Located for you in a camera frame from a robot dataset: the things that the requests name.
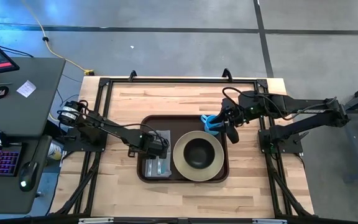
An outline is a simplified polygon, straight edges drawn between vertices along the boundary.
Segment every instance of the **blue object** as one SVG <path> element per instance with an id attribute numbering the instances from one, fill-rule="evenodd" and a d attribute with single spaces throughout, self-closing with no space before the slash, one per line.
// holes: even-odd
<path id="1" fill-rule="evenodd" d="M 217 135 L 219 134 L 219 131 L 210 131 L 209 129 L 210 128 L 213 128 L 219 124 L 210 124 L 209 122 L 212 121 L 212 119 L 214 119 L 216 117 L 216 115 L 209 115 L 209 116 L 206 116 L 206 115 L 201 115 L 201 121 L 205 124 L 204 125 L 204 131 L 206 133 L 209 133 L 209 134 L 212 134 L 212 135 Z"/>

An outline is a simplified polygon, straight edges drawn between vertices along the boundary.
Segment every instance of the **brown tray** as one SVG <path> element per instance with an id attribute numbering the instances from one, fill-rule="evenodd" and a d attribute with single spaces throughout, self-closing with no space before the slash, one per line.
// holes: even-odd
<path id="1" fill-rule="evenodd" d="M 190 131 L 204 131 L 204 123 L 200 120 L 200 115 L 151 115 L 143 119 L 142 124 L 147 124 L 155 130 L 170 130 L 171 131 L 171 155 L 173 155 L 173 148 L 175 144 L 184 134 Z M 229 175 L 229 159 L 227 158 L 227 142 L 226 135 L 219 133 L 215 136 L 221 143 L 224 152 L 224 162 L 222 169 L 212 179 L 204 181 L 204 183 L 219 183 L 224 181 Z M 171 156 L 171 176 L 163 177 L 146 177 L 145 174 L 146 159 L 142 155 L 137 158 L 137 175 L 140 180 L 146 183 L 193 183 L 182 176 L 173 163 L 173 156 Z"/>

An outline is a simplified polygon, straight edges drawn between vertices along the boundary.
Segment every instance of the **gray floor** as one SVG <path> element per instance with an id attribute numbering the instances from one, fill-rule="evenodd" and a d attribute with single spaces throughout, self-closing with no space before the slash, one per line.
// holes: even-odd
<path id="1" fill-rule="evenodd" d="M 258 28 L 252 0 L 34 0 L 41 23 L 86 27 Z M 259 0 L 266 29 L 358 30 L 356 0 Z M 0 0 L 0 25 L 35 21 L 18 0 Z M 259 34 L 174 32 L 47 32 L 52 48 L 98 75 L 266 77 Z M 38 31 L 0 30 L 0 45 L 53 57 Z M 267 35 L 274 77 L 294 98 L 337 96 L 358 90 L 358 35 Z M 67 64 L 65 75 L 82 79 Z M 63 98 L 80 83 L 62 77 Z M 59 109 L 56 96 L 52 112 Z M 302 141 L 315 213 L 358 221 L 354 155 L 342 129 L 318 128 Z"/>

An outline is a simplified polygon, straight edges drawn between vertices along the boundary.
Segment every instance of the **wooden table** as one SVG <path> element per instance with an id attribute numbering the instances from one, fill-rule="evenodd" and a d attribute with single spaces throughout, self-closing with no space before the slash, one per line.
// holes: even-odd
<path id="1" fill-rule="evenodd" d="M 99 78 L 84 78 L 80 99 L 87 100 L 89 108 L 94 106 Z M 283 79 L 267 80 L 269 92 L 287 94 Z M 117 83 L 113 87 L 108 118 L 119 124 L 129 124 L 140 123 L 151 114 L 217 114 L 223 98 L 221 90 L 225 86 L 253 90 L 249 84 Z M 237 99 L 237 93 L 229 95 Z M 277 124 L 286 122 L 276 120 Z M 239 143 L 228 141 L 230 174 L 219 184 L 146 184 L 136 174 L 137 160 L 127 157 L 127 146 L 109 136 L 99 167 L 92 216 L 273 217 L 265 157 L 257 142 L 259 129 L 259 121 L 254 120 L 237 129 Z M 84 153 L 75 152 L 64 160 L 51 212 L 61 208 L 76 189 L 83 157 Z M 302 206 L 313 213 L 301 161 L 292 154 L 284 154 L 283 165 L 289 189 Z M 280 208 L 284 211 L 280 190 L 278 194 Z"/>

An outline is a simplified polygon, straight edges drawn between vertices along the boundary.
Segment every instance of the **black metal frame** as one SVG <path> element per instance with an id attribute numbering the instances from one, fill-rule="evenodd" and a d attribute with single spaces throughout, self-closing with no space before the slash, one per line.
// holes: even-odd
<path id="1" fill-rule="evenodd" d="M 103 109 L 103 116 L 108 116 L 112 88 L 114 83 L 227 83 L 227 84 L 251 84 L 254 86 L 255 91 L 260 91 L 264 93 L 269 93 L 269 87 L 267 85 L 266 79 L 234 79 L 230 74 L 229 70 L 225 69 L 222 75 L 222 78 L 137 78 L 136 72 L 132 71 L 131 76 L 127 77 L 112 77 L 112 78 L 100 78 L 98 84 L 98 93 L 96 95 L 96 101 L 94 110 L 99 111 L 101 97 L 103 94 L 103 88 L 107 86 L 107 95 L 106 101 Z M 261 130 L 266 129 L 266 124 L 264 117 L 261 116 L 259 118 L 260 128 Z M 269 125 L 275 125 L 275 122 L 272 118 L 269 118 Z M 90 157 L 92 152 L 85 152 L 85 157 L 83 161 L 83 167 L 81 171 L 80 184 L 76 191 L 73 193 L 73 196 L 77 196 L 77 200 L 75 202 L 74 214 L 77 215 L 86 215 L 87 217 L 91 217 L 91 211 L 93 206 L 93 198 L 94 191 L 96 188 L 96 180 L 98 177 L 98 169 L 101 158 L 101 152 L 96 152 L 95 158 L 93 161 L 93 165 L 90 170 L 88 170 L 88 165 L 90 163 Z M 284 167 L 282 162 L 281 153 L 277 151 L 275 153 L 277 158 L 277 169 L 273 166 L 272 154 L 265 153 L 265 160 L 267 164 L 267 174 L 268 181 L 270 185 L 270 193 L 272 196 L 272 205 L 274 212 L 274 219 L 278 220 L 291 220 L 291 223 L 356 223 L 356 222 L 348 222 L 343 220 L 330 220 L 319 218 L 317 216 L 309 214 L 306 210 L 302 208 L 302 206 L 296 201 L 296 198 L 292 195 L 290 190 L 287 187 L 287 183 L 285 180 Z M 83 189 L 87 182 L 91 179 L 89 193 L 87 198 L 87 203 L 84 212 L 80 212 L 81 210 L 81 202 L 83 196 Z M 280 209 L 278 203 L 278 195 L 275 182 L 280 186 L 281 191 L 283 192 L 283 199 L 285 205 L 285 213 L 283 213 Z M 292 215 L 292 207 L 298 213 L 298 216 Z M 63 211 L 58 212 L 58 214 L 67 214 L 70 211 L 71 207 L 67 207 L 65 205 Z M 114 217 L 114 222 L 145 222 L 145 221 L 167 221 L 174 222 L 172 220 L 176 220 L 178 223 L 252 223 L 255 219 L 251 218 L 189 218 L 183 221 L 182 218 L 136 218 L 136 217 Z"/>

